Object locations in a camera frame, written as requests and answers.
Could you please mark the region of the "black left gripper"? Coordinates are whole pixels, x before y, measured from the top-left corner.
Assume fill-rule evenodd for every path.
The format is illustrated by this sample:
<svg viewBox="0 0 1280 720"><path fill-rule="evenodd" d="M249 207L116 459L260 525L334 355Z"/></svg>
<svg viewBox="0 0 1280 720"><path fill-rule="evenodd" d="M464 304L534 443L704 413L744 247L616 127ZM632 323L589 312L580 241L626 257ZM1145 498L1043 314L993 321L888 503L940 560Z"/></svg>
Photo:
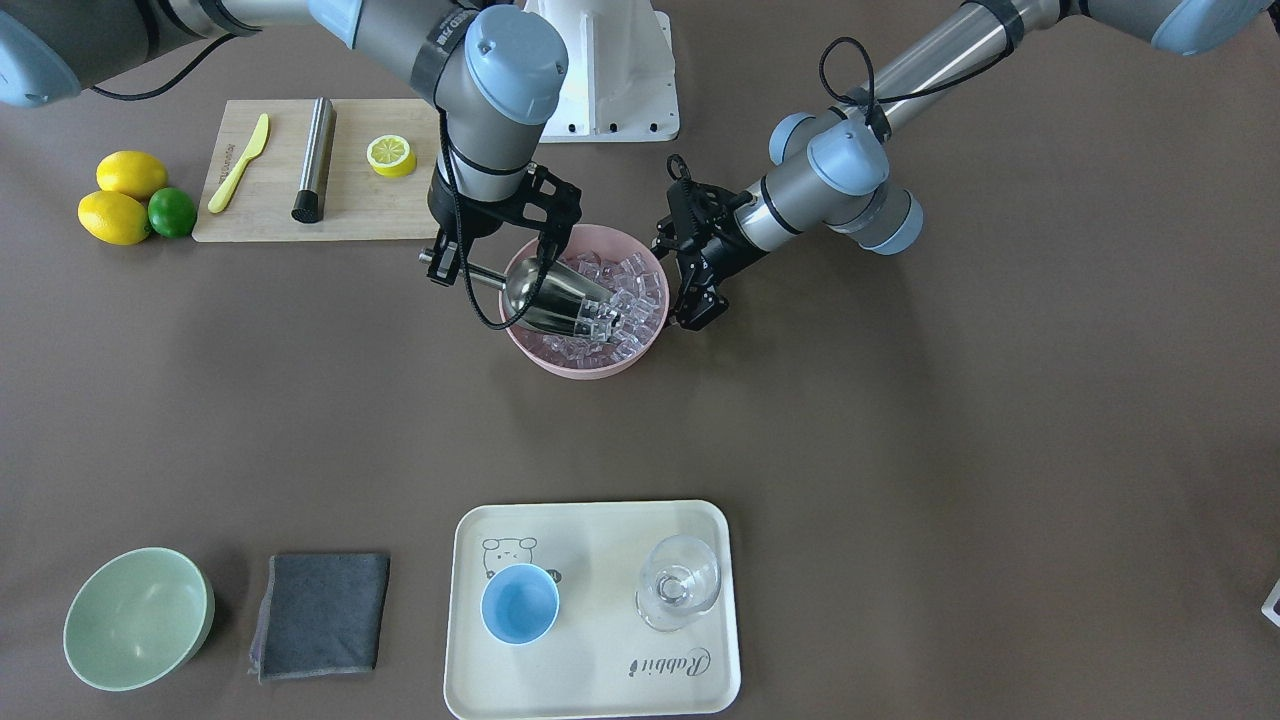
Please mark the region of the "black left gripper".
<svg viewBox="0 0 1280 720"><path fill-rule="evenodd" d="M730 307L716 288L718 283L765 255L746 238L736 218L736 211L755 197L748 191L696 182L680 155L669 155L666 169L671 178L666 193L669 213L657 224L652 251L659 259L677 258L678 295L668 325L701 331Z"/></svg>

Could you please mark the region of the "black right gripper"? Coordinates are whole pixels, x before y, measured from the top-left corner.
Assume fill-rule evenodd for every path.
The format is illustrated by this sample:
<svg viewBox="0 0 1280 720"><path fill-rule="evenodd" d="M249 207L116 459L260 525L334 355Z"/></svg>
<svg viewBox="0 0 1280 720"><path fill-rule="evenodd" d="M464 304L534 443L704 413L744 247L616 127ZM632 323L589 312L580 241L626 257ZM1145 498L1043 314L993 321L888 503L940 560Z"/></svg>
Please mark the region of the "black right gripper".
<svg viewBox="0 0 1280 720"><path fill-rule="evenodd" d="M428 278L452 286L463 269L472 278L480 275L477 265L463 260L474 241L494 234L503 225L517 225L538 232L527 284L532 290L548 287L552 268L582 217L581 190L545 167L532 165L521 174L511 197L486 202L460 193L451 183L456 177L442 168L433 173L428 206L439 228L435 240L424 249Z"/></svg>

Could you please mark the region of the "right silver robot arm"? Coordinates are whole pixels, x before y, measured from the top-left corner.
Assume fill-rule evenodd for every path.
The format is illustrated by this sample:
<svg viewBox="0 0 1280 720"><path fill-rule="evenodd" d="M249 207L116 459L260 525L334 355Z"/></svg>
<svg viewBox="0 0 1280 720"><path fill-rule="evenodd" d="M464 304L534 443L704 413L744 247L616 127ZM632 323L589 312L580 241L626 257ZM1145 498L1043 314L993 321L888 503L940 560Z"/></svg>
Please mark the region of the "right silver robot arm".
<svg viewBox="0 0 1280 720"><path fill-rule="evenodd" d="M564 41L541 17L494 1L5 1L3 104L54 105L137 119L164 94L105 85L205 42L246 53L230 83L251 90L352 88L357 69L394 79L444 122L429 190L443 227L429 275L452 284L470 250L506 224L538 233L549 266L579 222L580 192L532 163L570 68Z"/></svg>

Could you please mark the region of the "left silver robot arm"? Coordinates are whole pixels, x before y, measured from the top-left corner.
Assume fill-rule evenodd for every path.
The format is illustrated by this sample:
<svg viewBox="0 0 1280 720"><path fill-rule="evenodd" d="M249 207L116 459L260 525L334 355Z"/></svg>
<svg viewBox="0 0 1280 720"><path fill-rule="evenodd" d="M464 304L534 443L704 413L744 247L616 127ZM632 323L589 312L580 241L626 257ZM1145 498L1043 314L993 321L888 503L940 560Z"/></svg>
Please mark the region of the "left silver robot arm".
<svg viewBox="0 0 1280 720"><path fill-rule="evenodd" d="M1222 46L1275 1L960 1L956 10L883 67L851 36L817 63L828 102L787 115L768 142L769 168L736 190L699 182L667 161L668 215L652 251L676 261L667 325L700 331L730 301L722 284L808 231L827 228L879 255L906 250L924 210L891 174L888 145L961 85L1011 58L1030 35L1084 18L1162 53L1197 56Z"/></svg>

